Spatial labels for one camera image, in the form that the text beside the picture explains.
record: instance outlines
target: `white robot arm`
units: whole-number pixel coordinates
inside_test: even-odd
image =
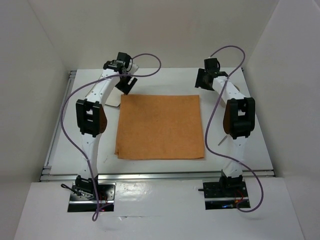
[[[82,150],[87,155],[92,168],[92,179],[88,163],[83,157],[80,172],[75,180],[75,187],[79,190],[93,193],[92,181],[97,180],[98,147],[102,133],[107,127],[107,118],[104,112],[106,100],[114,87],[128,94],[137,79],[131,81],[139,67],[133,63],[132,58],[126,53],[119,52],[116,60],[107,61],[103,66],[101,79],[111,75],[129,74],[128,76],[114,76],[98,82],[86,95],[85,99],[76,102],[77,124],[82,133]]]
[[[227,77],[227,73],[220,71],[218,60],[208,58],[204,60],[204,69],[198,70],[195,87],[217,91],[220,94],[228,80]],[[226,83],[222,100],[226,104],[223,129],[228,135],[228,140],[232,142],[231,157],[242,162],[247,138],[255,128],[255,100],[243,95],[230,81]],[[230,159],[226,159],[225,162],[221,171],[224,187],[239,186],[243,179],[240,164]]]

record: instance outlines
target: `purple cable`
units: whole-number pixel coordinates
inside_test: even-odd
[[[137,57],[140,57],[140,56],[152,56],[154,58],[156,58],[158,61],[159,61],[159,68],[153,72],[153,73],[150,73],[150,74],[147,74],[147,75],[133,75],[133,74],[130,74],[131,77],[136,77],[136,78],[144,78],[144,77],[150,77],[150,76],[153,76],[155,75],[157,72],[160,71],[161,69],[161,61],[160,59],[156,56],[156,55],[153,55],[151,53],[141,53],[135,57],[133,57],[132,59],[135,59]],[[88,164],[88,167],[89,167],[89,170],[90,170],[90,174],[91,174],[91,178],[94,179],[94,173],[92,171],[92,168],[91,168],[91,164],[90,164],[90,161],[89,161],[89,158],[88,156],[86,155],[86,153],[70,138],[70,136],[67,134],[66,132],[66,129],[65,129],[65,126],[64,126],[64,112],[65,112],[65,108],[67,106],[67,103],[69,101],[69,99],[77,92],[79,92],[81,89],[84,89],[85,87],[88,87],[90,85],[93,85],[93,84],[96,84],[96,83],[99,83],[99,82],[102,82],[106,79],[110,79],[110,78],[113,78],[113,77],[125,77],[125,76],[128,76],[128,74],[114,74],[114,75],[110,75],[110,76],[107,76],[107,77],[104,77],[104,78],[101,78],[101,79],[98,79],[98,80],[95,80],[95,81],[92,81],[90,83],[87,83],[79,88],[77,88],[76,90],[74,90],[72,93],[70,93],[70,95],[65,99],[63,105],[62,105],[62,109],[61,109],[61,114],[60,114],[60,124],[61,124],[61,129],[62,129],[62,132],[64,133],[65,137],[69,140],[69,142],[75,146],[76,149],[78,149],[82,155],[84,156],[84,158],[86,159],[86,162]],[[96,182],[93,181],[93,188],[94,188],[94,194],[95,194],[95,198],[98,199],[98,190],[97,190],[97,186],[96,186]],[[99,211],[103,208],[105,208],[106,206],[108,206],[109,204],[106,204],[106,205],[103,205],[100,207],[99,205],[99,201],[97,200],[96,201],[96,210],[92,216],[92,221],[96,221],[98,219],[98,216],[99,216]]]
[[[222,88],[222,90],[221,90],[221,93],[220,93],[220,95],[219,95],[219,97],[218,97],[218,100],[217,100],[216,103],[215,103],[215,106],[214,106],[214,108],[213,108],[213,111],[212,111],[212,114],[211,114],[211,116],[210,116],[209,122],[208,122],[208,124],[207,124],[207,126],[206,126],[206,129],[205,129],[204,144],[205,144],[205,147],[208,149],[208,151],[209,151],[210,153],[212,153],[212,154],[214,154],[214,155],[217,155],[217,156],[219,156],[219,157],[223,157],[223,158],[226,158],[226,159],[230,159],[230,160],[232,160],[232,161],[235,161],[236,163],[238,163],[238,164],[240,164],[241,166],[244,166],[246,169],[248,169],[248,170],[253,174],[253,176],[256,178],[256,180],[257,180],[257,182],[258,182],[258,184],[259,184],[259,186],[260,186],[260,189],[261,189],[261,199],[260,199],[259,203],[257,204],[257,206],[254,207],[254,208],[252,208],[252,209],[250,209],[250,210],[242,210],[242,209],[240,209],[240,207],[239,207],[239,204],[240,204],[241,202],[239,201],[239,202],[236,204],[236,208],[237,208],[240,212],[243,212],[243,213],[251,213],[251,212],[257,210],[257,209],[261,206],[261,204],[262,204],[262,202],[263,202],[263,200],[264,200],[264,188],[262,187],[262,184],[261,184],[260,179],[258,178],[258,176],[256,175],[256,173],[255,173],[250,167],[248,167],[246,164],[244,164],[243,162],[241,162],[241,161],[239,161],[239,160],[237,160],[237,159],[235,159],[235,158],[233,158],[233,157],[231,157],[231,156],[227,156],[227,155],[223,155],[223,154],[217,153],[217,152],[213,151],[212,149],[210,149],[209,146],[208,146],[208,132],[209,132],[210,124],[211,124],[211,121],[212,121],[212,119],[213,119],[213,117],[214,117],[214,115],[215,115],[215,113],[216,113],[218,104],[219,104],[219,102],[220,102],[220,100],[221,100],[221,98],[222,98],[222,94],[223,94],[224,91],[225,91],[225,88],[226,88],[226,86],[227,86],[227,82],[228,82],[229,78],[231,77],[231,75],[234,74],[234,72],[241,67],[241,65],[244,63],[244,61],[245,61],[245,59],[246,59],[246,53],[245,53],[245,51],[244,51],[243,49],[241,49],[240,47],[235,46],[235,45],[227,45],[227,46],[221,47],[221,48],[219,48],[217,51],[215,51],[214,53],[212,53],[210,57],[212,57],[213,55],[215,55],[217,52],[221,51],[222,49],[226,49],[226,48],[236,48],[236,49],[239,49],[239,50],[242,52],[242,54],[243,54],[243,59],[242,59],[241,63],[229,74],[229,76],[227,77],[226,81],[224,82],[224,85],[223,85],[223,88]]]

